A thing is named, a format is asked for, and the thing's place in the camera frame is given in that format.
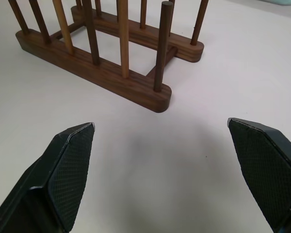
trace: white table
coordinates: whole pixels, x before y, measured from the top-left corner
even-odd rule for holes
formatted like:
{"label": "white table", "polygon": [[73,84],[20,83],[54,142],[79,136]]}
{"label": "white table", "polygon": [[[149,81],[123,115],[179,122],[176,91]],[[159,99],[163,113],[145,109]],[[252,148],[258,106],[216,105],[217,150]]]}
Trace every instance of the white table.
{"label": "white table", "polygon": [[[64,2],[68,23],[73,0]],[[30,28],[30,5],[18,0]],[[51,0],[39,1],[50,33]],[[138,21],[140,1],[129,1]],[[116,13],[114,0],[103,11]],[[161,1],[148,0],[159,25]],[[191,37],[199,1],[176,1],[172,31]],[[19,25],[0,0],[0,205],[52,137],[96,124],[87,186],[72,232],[271,233],[240,171],[228,117],[280,129],[291,140],[291,7],[255,0],[211,0],[198,63],[174,58],[164,74],[173,90],[156,114],[24,52]],[[118,38],[97,33],[101,57],[120,63]],[[86,31],[75,46],[89,51]],[[129,44],[130,68],[147,74],[156,53]]]}

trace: wooden peg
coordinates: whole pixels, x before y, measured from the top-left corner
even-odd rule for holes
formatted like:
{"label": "wooden peg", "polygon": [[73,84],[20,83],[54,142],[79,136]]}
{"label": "wooden peg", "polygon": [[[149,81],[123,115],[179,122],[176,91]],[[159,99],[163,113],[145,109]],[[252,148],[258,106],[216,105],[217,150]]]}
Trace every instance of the wooden peg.
{"label": "wooden peg", "polygon": [[82,3],[81,0],[76,0],[78,10],[82,10]]}
{"label": "wooden peg", "polygon": [[146,0],[141,0],[140,28],[146,28]]}
{"label": "wooden peg", "polygon": [[62,0],[53,0],[55,12],[58,18],[60,29],[62,30],[65,45],[68,52],[72,55],[74,53],[70,31],[68,28]]}
{"label": "wooden peg", "polygon": [[208,1],[209,0],[201,0],[201,2],[200,2],[199,11],[198,11],[198,15],[197,15],[197,19],[196,19],[196,23],[195,23],[195,27],[194,27],[194,31],[193,31],[193,36],[192,36],[192,40],[191,40],[191,45],[197,44],[200,29],[202,27],[204,16],[206,13]]}
{"label": "wooden peg", "polygon": [[174,15],[174,9],[175,9],[175,0],[169,0],[173,3],[173,11],[171,13],[171,17],[170,17],[170,28],[169,28],[169,36],[170,36],[170,32],[171,32],[171,25],[173,23],[173,15]]}
{"label": "wooden peg", "polygon": [[82,3],[83,3],[85,24],[87,28],[87,34],[88,34],[88,39],[89,39],[89,45],[91,48],[93,64],[99,65],[100,59],[99,59],[97,36],[96,36],[95,25],[94,25],[94,20],[93,20],[92,2],[91,0],[82,0]]}
{"label": "wooden peg", "polygon": [[41,35],[43,37],[44,43],[45,44],[51,43],[51,40],[50,40],[50,37],[49,37],[49,32],[48,32],[48,29],[47,29],[47,27],[45,25],[45,22],[44,22],[44,19],[43,19],[43,16],[42,16],[38,1],[37,0],[30,0],[29,3],[30,3],[30,6],[32,8],[34,17],[37,20],[37,23],[38,23]]}
{"label": "wooden peg", "polygon": [[26,24],[26,21],[24,19],[24,16],[20,11],[20,8],[18,6],[17,1],[16,0],[9,0],[9,3],[10,3],[12,10],[16,16],[16,19],[18,20],[18,23],[21,27],[21,30],[23,31],[23,33],[25,35],[28,35],[30,32],[29,32],[28,26]]}
{"label": "wooden peg", "polygon": [[95,6],[96,6],[96,14],[97,14],[97,16],[101,16],[100,0],[95,0]]}
{"label": "wooden peg", "polygon": [[161,9],[161,21],[160,21],[160,31],[159,31],[159,44],[156,54],[156,68],[154,77],[154,88],[155,92],[162,91],[162,81],[166,60],[166,52],[168,46],[168,35],[170,29],[170,20],[173,10],[173,3],[170,1],[162,2]]}
{"label": "wooden peg", "polygon": [[118,22],[118,0],[116,0],[116,18]]}
{"label": "wooden peg", "polygon": [[126,79],[129,77],[128,0],[119,0],[118,9],[122,76]]}

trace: walnut wood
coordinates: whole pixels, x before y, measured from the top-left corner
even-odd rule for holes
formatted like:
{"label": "walnut wood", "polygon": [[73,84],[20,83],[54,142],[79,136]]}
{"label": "walnut wood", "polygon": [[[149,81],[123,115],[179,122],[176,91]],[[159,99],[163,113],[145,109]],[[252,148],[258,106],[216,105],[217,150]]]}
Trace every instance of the walnut wood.
{"label": "walnut wood", "polygon": [[[172,47],[170,50],[168,50],[166,54],[165,66],[171,61],[171,59],[173,59],[173,57],[176,55],[177,52],[178,52],[177,47]],[[156,70],[156,66],[153,67],[153,69],[151,69],[151,71],[146,75],[146,77],[154,79],[155,70]]]}
{"label": "walnut wood", "polygon": [[162,92],[156,93],[152,90],[153,80],[132,70],[129,79],[123,79],[119,65],[101,58],[100,66],[94,66],[90,53],[74,47],[75,54],[70,56],[62,41],[54,40],[50,45],[45,45],[41,34],[34,30],[30,30],[26,36],[19,31],[16,37],[23,50],[132,102],[157,113],[168,108],[171,97],[169,86],[163,84]]}
{"label": "walnut wood", "polygon": [[118,22],[118,0],[116,0],[116,19]]}
{"label": "walnut wood", "polygon": [[128,0],[118,1],[118,22],[121,47],[121,66],[123,78],[129,77],[129,26],[128,26]]}
{"label": "walnut wood", "polygon": [[166,52],[168,47],[168,37],[172,11],[173,3],[170,1],[163,1],[161,9],[159,44],[156,55],[156,66],[153,87],[153,90],[155,92],[162,91],[162,81],[166,61]]}
{"label": "walnut wood", "polygon": [[208,1],[209,0],[201,0],[201,2],[200,2],[199,11],[198,11],[198,15],[197,15],[193,35],[192,35],[191,45],[194,45],[194,46],[197,45],[197,40],[199,37],[200,29],[201,29],[202,24],[203,24]]}
{"label": "walnut wood", "polygon": [[[79,11],[76,6],[71,8],[74,21],[83,19],[82,11]],[[96,11],[93,9],[95,27],[98,31],[119,37],[117,17],[105,12],[102,12],[101,17],[96,16]],[[157,50],[159,37],[159,29],[146,26],[145,29],[140,29],[140,23],[129,20],[129,41]],[[178,48],[177,58],[189,61],[198,62],[201,58],[204,45],[199,42],[196,46],[190,45],[191,39],[181,35],[170,33],[169,46]]]}
{"label": "walnut wood", "polygon": [[82,3],[81,3],[81,0],[76,0],[76,3],[77,3],[77,8],[79,10],[82,10]]}
{"label": "walnut wood", "polygon": [[61,31],[63,33],[63,37],[65,40],[67,50],[71,55],[73,55],[73,53],[74,53],[73,52],[73,45],[72,45],[71,35],[70,35],[69,28],[68,28],[62,0],[53,0],[53,4],[54,4],[55,12],[56,12],[56,15],[58,18],[59,26],[60,26]]}
{"label": "walnut wood", "polygon": [[49,44],[51,42],[50,37],[49,37],[49,32],[48,32],[47,27],[45,26],[45,22],[44,22],[38,1],[37,0],[30,0],[29,3],[31,5],[34,17],[38,23],[41,35],[42,35],[43,40],[44,40],[44,43]]}
{"label": "walnut wood", "polygon": [[96,36],[95,25],[93,21],[93,11],[91,10],[92,2],[91,0],[82,0],[82,3],[83,3],[82,5],[84,9],[85,24],[87,27],[87,34],[88,34],[88,39],[89,39],[89,45],[91,48],[93,64],[99,65],[100,61],[99,61],[97,36]]}
{"label": "walnut wood", "polygon": [[140,28],[146,28],[146,0],[141,0]]}
{"label": "walnut wood", "polygon": [[12,7],[12,10],[13,10],[15,16],[16,16],[16,19],[18,20],[18,23],[19,23],[19,25],[21,27],[21,30],[23,31],[23,33],[25,35],[29,34],[28,26],[26,24],[26,21],[24,19],[23,14],[21,13],[21,10],[20,10],[20,8],[18,6],[17,1],[16,0],[9,0],[9,3],[10,3],[10,5]]}
{"label": "walnut wood", "polygon": [[[83,26],[85,26],[84,21],[77,21],[77,22],[74,22],[73,24],[70,24],[68,26],[68,30],[70,33],[72,33]],[[55,32],[53,35],[50,36],[51,40],[55,40],[55,39],[60,40],[62,39],[62,37],[63,37],[63,33],[61,30],[58,32]]]}
{"label": "walnut wood", "polygon": [[101,16],[101,3],[100,3],[100,0],[95,0],[95,7],[96,7],[97,16]]}
{"label": "walnut wood", "polygon": [[174,15],[174,9],[175,9],[175,0],[169,0],[173,3],[173,11],[171,13],[171,19],[170,19],[170,28],[169,28],[169,36],[170,36],[170,32],[171,32],[171,25],[173,23],[173,15]]}

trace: dark wooden peg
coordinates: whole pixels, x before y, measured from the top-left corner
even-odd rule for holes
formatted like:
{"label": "dark wooden peg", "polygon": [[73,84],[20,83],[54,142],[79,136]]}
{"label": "dark wooden peg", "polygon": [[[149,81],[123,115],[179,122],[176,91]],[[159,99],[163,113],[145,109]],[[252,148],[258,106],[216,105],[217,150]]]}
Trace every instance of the dark wooden peg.
{"label": "dark wooden peg", "polygon": [[37,20],[37,23],[38,23],[41,35],[43,37],[44,43],[45,44],[51,43],[51,39],[49,37],[49,32],[48,32],[48,29],[45,25],[38,1],[37,0],[30,0],[29,3],[30,3],[30,6],[32,8],[34,17]]}
{"label": "dark wooden peg", "polygon": [[94,65],[100,64],[99,59],[99,50],[97,43],[96,30],[93,19],[93,10],[92,10],[92,2],[91,0],[82,0],[84,16],[85,16],[85,24],[87,28],[89,45],[91,48],[91,55]]}
{"label": "dark wooden peg", "polygon": [[23,31],[23,33],[25,35],[29,34],[28,26],[26,24],[26,21],[24,19],[23,14],[20,11],[18,3],[16,2],[16,0],[9,0],[9,3],[10,3],[10,5],[12,7],[12,10],[13,10],[15,16],[16,16],[16,19],[18,20],[18,23],[19,23],[19,25],[21,27],[21,30]]}
{"label": "dark wooden peg", "polygon": [[172,11],[173,11],[173,3],[170,1],[163,1],[162,9],[161,9],[159,44],[158,44],[157,55],[156,55],[156,68],[155,68],[154,88],[153,88],[155,92],[162,91],[162,81],[163,81]]}
{"label": "dark wooden peg", "polygon": [[141,0],[140,28],[146,28],[146,0]]}
{"label": "dark wooden peg", "polygon": [[95,0],[95,6],[96,6],[96,14],[97,16],[101,16],[101,3],[100,0]]}
{"label": "dark wooden peg", "polygon": [[127,79],[129,77],[128,0],[118,1],[118,13],[122,76]]}
{"label": "dark wooden peg", "polygon": [[81,0],[76,0],[78,10],[82,10],[82,3]]}
{"label": "dark wooden peg", "polygon": [[191,45],[197,44],[200,29],[202,27],[203,20],[205,17],[208,1],[209,0],[201,0],[201,2],[200,2],[199,11],[198,11],[198,15],[197,15],[197,19],[196,19],[196,23],[195,23],[195,27],[194,27],[194,31],[193,31],[193,36],[192,36],[192,40],[191,40]]}
{"label": "dark wooden peg", "polygon": [[118,22],[118,0],[116,0],[116,20]]}

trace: teal object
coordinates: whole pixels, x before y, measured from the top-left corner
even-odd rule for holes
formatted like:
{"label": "teal object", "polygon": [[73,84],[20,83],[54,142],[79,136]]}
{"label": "teal object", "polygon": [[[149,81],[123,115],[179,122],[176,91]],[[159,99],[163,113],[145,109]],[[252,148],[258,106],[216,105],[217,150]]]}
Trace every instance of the teal object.
{"label": "teal object", "polygon": [[262,0],[262,1],[267,1],[270,3],[274,3],[277,5],[283,5],[283,6],[291,5],[291,0]]}

